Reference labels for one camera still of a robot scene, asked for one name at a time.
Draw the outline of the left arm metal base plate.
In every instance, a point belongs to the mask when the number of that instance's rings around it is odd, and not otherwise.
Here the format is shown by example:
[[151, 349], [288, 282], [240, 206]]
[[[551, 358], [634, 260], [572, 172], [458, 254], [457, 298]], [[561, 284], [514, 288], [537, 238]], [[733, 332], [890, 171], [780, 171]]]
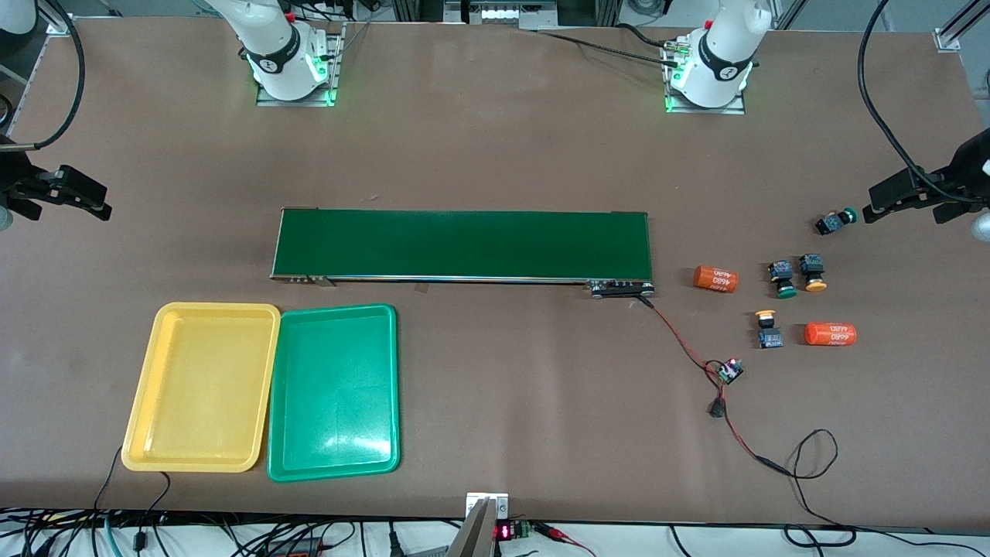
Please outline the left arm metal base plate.
[[747, 77], [753, 62], [712, 70], [689, 43], [665, 43], [664, 101], [669, 114], [743, 115]]

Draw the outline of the green conveyor belt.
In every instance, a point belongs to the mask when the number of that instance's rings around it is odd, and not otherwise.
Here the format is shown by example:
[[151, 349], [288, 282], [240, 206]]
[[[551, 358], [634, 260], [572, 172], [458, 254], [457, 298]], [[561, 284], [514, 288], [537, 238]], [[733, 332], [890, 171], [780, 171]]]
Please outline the green conveyor belt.
[[654, 294], [646, 213], [284, 208], [270, 278], [579, 285]]

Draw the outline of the orange cylinder white 4680 print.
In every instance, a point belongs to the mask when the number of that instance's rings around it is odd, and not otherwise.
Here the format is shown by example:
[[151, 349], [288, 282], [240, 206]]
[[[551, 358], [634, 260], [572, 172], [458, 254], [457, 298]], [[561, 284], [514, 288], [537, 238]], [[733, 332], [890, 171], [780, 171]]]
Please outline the orange cylinder white 4680 print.
[[857, 330], [845, 322], [809, 322], [804, 326], [804, 341], [819, 347], [852, 346], [857, 341]]
[[705, 267], [698, 265], [693, 274], [695, 288], [714, 290], [714, 292], [733, 293], [738, 288], [739, 275], [728, 269]]

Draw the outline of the white lit device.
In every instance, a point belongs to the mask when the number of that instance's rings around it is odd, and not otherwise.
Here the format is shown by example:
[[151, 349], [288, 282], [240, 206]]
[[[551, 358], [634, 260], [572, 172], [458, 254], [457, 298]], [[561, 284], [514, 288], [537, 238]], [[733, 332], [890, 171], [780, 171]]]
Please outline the white lit device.
[[443, 0], [442, 22], [542, 29], [558, 25], [555, 0]]

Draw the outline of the yellow plastic tray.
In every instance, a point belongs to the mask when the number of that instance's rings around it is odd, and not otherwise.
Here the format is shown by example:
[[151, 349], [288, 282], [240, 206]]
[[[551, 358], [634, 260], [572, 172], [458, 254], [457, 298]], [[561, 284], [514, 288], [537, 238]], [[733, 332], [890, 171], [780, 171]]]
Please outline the yellow plastic tray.
[[153, 321], [121, 444], [131, 471], [243, 473], [258, 461], [282, 314], [171, 302]]

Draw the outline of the red alligator clip lead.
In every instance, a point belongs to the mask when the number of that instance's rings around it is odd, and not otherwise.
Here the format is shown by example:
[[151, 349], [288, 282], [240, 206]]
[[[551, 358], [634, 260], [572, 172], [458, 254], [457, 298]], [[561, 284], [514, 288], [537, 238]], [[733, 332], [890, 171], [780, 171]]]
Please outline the red alligator clip lead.
[[558, 528], [553, 528], [552, 526], [548, 525], [548, 523], [544, 523], [540, 521], [531, 521], [530, 526], [531, 528], [534, 529], [534, 532], [538, 533], [538, 535], [547, 537], [548, 539], [551, 539], [552, 542], [562, 543], [572, 547], [580, 548], [582, 551], [590, 554], [590, 557], [598, 557], [598, 555], [594, 553], [594, 551], [591, 548], [588, 548], [586, 545], [577, 542], [569, 535], [566, 535], [562, 530], [559, 530]]

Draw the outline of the green push button switch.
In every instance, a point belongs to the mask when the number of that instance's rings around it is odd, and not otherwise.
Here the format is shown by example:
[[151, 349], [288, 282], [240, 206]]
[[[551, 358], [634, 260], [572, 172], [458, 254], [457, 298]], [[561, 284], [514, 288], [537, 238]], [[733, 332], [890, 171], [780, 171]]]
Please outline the green push button switch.
[[859, 216], [855, 209], [846, 207], [840, 211], [832, 211], [824, 215], [824, 217], [814, 222], [814, 229], [821, 236], [826, 236], [838, 232], [849, 224], [855, 224], [857, 221], [859, 221]]
[[770, 274], [770, 282], [777, 289], [778, 299], [792, 299], [797, 294], [793, 285], [793, 267], [788, 260], [772, 261], [767, 267]]

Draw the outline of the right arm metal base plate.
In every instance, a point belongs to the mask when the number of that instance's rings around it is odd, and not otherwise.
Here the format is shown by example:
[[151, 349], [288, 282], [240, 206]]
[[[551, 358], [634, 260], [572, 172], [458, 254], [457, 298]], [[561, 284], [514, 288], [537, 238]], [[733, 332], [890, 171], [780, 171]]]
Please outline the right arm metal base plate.
[[264, 73], [252, 66], [257, 82], [255, 105], [258, 107], [332, 107], [336, 104], [342, 70], [344, 36], [329, 34], [307, 22], [294, 22], [300, 34], [300, 46], [282, 73], [277, 75], [275, 92], [263, 84]]

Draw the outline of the green plastic tray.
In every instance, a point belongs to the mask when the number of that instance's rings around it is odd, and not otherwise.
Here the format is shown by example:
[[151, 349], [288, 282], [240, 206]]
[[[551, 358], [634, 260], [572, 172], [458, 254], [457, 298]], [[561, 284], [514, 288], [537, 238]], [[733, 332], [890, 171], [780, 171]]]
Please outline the green plastic tray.
[[401, 461], [399, 387], [393, 306], [284, 313], [270, 387], [269, 479], [393, 472]]

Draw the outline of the silver metal table bracket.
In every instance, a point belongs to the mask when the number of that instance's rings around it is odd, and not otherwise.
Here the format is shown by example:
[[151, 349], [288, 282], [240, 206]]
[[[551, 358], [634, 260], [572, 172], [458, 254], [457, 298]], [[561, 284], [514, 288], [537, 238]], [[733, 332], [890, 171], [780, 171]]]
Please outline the silver metal table bracket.
[[466, 518], [473, 511], [475, 504], [484, 500], [494, 501], [493, 507], [498, 521], [509, 518], [509, 496], [507, 493], [491, 493], [491, 491], [470, 491], [466, 495]]

